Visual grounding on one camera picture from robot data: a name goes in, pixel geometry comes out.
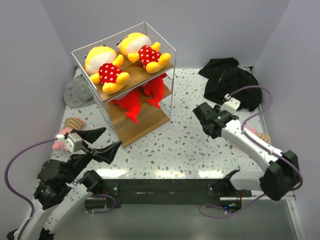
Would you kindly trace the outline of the red shark plush front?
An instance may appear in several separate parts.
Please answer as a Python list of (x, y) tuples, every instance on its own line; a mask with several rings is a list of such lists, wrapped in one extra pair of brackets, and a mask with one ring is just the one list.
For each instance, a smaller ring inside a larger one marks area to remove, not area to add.
[(119, 99), (113, 99), (111, 102), (126, 110), (125, 115), (135, 124), (138, 124), (137, 117), (141, 110), (140, 91), (133, 89), (128, 94)]

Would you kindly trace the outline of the red shark plush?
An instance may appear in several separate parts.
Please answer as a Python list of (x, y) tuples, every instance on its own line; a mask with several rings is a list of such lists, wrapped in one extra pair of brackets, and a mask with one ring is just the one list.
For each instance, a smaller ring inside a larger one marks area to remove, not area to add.
[(140, 91), (133, 89), (128, 94), (119, 99), (113, 99), (111, 102), (126, 110), (125, 115), (135, 124), (138, 124), (137, 117), (141, 110)]
[(146, 101), (153, 105), (156, 108), (160, 108), (159, 102), (165, 96), (165, 84), (163, 79), (167, 77), (166, 73), (163, 73), (151, 80), (149, 80), (142, 88), (143, 92), (147, 96), (152, 96), (152, 98), (148, 98)]

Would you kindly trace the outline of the red shark plush back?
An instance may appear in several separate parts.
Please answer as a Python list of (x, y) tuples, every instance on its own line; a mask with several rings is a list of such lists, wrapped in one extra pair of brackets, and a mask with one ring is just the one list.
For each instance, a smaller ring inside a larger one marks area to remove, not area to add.
[(156, 108), (160, 108), (159, 102), (165, 96), (165, 84), (163, 79), (167, 77), (166, 73), (163, 73), (151, 80), (149, 80), (142, 88), (143, 92), (147, 96), (152, 96), (152, 98), (148, 98), (146, 101), (153, 105)]

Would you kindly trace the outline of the yellow plush red dotted dress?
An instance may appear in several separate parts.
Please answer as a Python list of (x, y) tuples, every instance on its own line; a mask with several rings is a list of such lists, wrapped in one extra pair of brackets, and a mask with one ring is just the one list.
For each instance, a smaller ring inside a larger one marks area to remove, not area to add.
[(123, 55), (106, 45), (98, 45), (88, 52), (84, 67), (93, 84), (100, 84), (106, 94), (114, 94), (130, 81), (130, 74), (120, 68), (123, 63)]

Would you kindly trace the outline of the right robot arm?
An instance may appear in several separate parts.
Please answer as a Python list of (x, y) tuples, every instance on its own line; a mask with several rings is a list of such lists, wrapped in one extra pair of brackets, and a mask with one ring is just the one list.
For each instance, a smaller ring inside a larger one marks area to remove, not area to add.
[(252, 132), (242, 129), (234, 111), (219, 105), (211, 107), (204, 102), (193, 109), (203, 132), (212, 139), (223, 138), (238, 147), (260, 168), (257, 172), (242, 173), (234, 170), (214, 187), (230, 197), (239, 191), (261, 191), (271, 200), (279, 201), (300, 183), (297, 155), (289, 150), (283, 152), (264, 142)]

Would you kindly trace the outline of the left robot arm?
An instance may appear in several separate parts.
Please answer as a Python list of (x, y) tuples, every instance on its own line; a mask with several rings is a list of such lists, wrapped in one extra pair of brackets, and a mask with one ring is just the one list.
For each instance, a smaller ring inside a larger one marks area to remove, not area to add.
[(71, 155), (67, 161), (49, 159), (42, 165), (37, 175), (38, 186), (31, 199), (9, 183), (9, 169), (20, 153), (9, 161), (4, 172), (5, 184), (30, 205), (30, 211), (21, 226), (7, 234), (7, 239), (52, 240), (62, 221), (90, 197), (112, 200), (112, 206), (104, 210), (106, 213), (116, 207), (116, 199), (104, 191), (104, 179), (94, 169), (87, 168), (92, 160), (111, 164), (122, 145), (117, 141), (104, 148), (91, 148), (90, 144), (105, 131), (106, 128), (101, 127), (56, 134), (54, 141), (63, 143)]

